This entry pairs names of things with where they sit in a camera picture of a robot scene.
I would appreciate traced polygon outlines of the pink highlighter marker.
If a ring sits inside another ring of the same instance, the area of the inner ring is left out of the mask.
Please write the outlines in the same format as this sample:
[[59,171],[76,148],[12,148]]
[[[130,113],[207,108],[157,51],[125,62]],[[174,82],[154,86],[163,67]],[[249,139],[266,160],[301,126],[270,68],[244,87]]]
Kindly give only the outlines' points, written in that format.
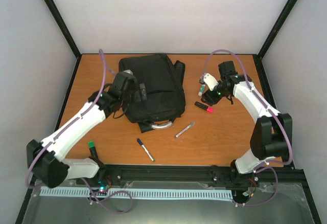
[[200,109],[202,109],[202,110],[205,110],[205,111],[207,111],[209,113],[213,113],[214,112],[214,109],[212,107],[207,106],[207,105],[205,105],[203,103],[200,103],[200,102],[197,102],[197,101],[195,102],[195,106],[198,107],[198,108],[200,108]]

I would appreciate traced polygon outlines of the white glue stick green cap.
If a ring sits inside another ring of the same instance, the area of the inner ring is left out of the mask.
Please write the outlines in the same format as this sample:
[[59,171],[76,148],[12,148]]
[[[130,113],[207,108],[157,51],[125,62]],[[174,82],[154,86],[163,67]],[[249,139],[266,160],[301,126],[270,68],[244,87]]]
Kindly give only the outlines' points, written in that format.
[[200,88],[200,90],[199,90],[199,92],[198,92],[198,96],[199,96],[199,97],[202,96],[204,90],[205,90],[205,84],[201,85],[201,88]]

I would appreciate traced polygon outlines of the black student backpack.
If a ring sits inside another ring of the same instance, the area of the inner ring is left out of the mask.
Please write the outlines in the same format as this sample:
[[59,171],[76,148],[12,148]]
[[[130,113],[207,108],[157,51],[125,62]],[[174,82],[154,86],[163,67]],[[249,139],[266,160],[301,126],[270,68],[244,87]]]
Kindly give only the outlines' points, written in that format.
[[166,54],[128,57],[119,61],[119,71],[124,70],[131,70],[146,87],[147,101],[124,108],[128,120],[138,124],[142,133],[152,131],[152,123],[174,122],[181,117],[186,106],[183,62],[173,63]]

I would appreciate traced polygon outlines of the white pen green tip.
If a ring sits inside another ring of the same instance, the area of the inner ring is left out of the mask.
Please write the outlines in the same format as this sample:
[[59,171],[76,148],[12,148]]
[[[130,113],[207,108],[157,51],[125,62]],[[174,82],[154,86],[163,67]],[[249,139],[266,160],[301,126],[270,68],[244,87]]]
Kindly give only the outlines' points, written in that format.
[[195,121],[191,122],[188,126],[186,126],[183,130],[181,130],[179,133],[177,133],[174,138],[178,138],[179,136],[181,136],[184,132],[186,132],[188,129],[190,129],[191,127],[193,127],[196,124]]

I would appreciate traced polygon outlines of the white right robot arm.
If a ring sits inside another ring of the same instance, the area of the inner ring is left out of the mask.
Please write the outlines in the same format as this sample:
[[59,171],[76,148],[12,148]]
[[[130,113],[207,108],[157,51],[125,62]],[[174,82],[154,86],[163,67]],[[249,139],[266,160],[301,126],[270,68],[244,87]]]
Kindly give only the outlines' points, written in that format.
[[239,74],[232,61],[218,65],[220,80],[209,73],[200,77],[200,83],[208,87],[202,94],[202,102],[213,106],[222,98],[238,99],[252,117],[255,126],[250,138],[249,150],[235,160],[239,174],[255,172],[268,166],[276,158],[287,156],[290,163],[292,118],[274,108],[256,89],[247,73]]

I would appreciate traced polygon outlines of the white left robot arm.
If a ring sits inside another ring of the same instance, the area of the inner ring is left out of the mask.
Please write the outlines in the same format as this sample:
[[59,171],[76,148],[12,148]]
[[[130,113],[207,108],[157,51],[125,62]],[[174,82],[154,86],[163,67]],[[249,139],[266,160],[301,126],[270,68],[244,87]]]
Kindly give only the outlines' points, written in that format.
[[83,107],[62,127],[40,142],[27,144],[28,174],[34,175],[49,188],[75,178],[89,178],[94,184],[106,180],[104,164],[95,156],[67,159],[73,146],[91,129],[111,114],[132,102],[145,100],[146,88],[127,70],[116,74],[110,85],[102,84]]

